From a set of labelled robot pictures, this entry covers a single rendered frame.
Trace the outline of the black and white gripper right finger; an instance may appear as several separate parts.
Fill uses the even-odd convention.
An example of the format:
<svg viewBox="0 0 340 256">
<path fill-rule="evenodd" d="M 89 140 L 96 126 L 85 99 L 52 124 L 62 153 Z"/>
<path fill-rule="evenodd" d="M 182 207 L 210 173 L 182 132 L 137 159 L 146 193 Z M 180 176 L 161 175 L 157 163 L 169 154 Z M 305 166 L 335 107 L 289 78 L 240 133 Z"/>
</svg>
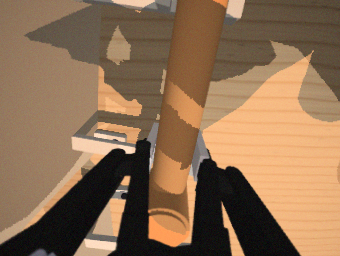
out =
<svg viewBox="0 0 340 256">
<path fill-rule="evenodd" d="M 201 130 L 192 171 L 197 183 L 191 245 L 199 246 L 198 256 L 232 256 L 222 204 L 244 256 L 301 256 L 243 173 L 212 160 Z"/>
</svg>

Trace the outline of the orange wooden mallet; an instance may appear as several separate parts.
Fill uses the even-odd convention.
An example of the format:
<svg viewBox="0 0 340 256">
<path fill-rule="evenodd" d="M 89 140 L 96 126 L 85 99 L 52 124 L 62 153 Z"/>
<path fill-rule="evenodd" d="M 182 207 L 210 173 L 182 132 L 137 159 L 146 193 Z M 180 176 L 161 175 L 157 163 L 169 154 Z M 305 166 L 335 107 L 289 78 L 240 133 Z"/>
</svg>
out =
<svg viewBox="0 0 340 256">
<path fill-rule="evenodd" d="M 228 0 L 177 0 L 153 167 L 150 238 L 177 246 L 190 233 L 187 179 Z"/>
</svg>

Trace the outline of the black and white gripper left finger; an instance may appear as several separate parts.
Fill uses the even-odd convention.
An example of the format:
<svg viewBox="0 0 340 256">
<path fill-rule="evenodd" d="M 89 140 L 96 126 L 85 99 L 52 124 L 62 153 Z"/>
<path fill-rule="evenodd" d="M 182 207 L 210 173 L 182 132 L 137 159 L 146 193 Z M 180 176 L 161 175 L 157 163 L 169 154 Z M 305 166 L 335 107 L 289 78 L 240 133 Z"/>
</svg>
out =
<svg viewBox="0 0 340 256">
<path fill-rule="evenodd" d="M 135 153 L 112 149 L 36 223 L 0 244 L 0 256 L 74 256 L 125 176 L 114 256 L 149 256 L 149 174 L 158 126 L 136 142 Z"/>
</svg>

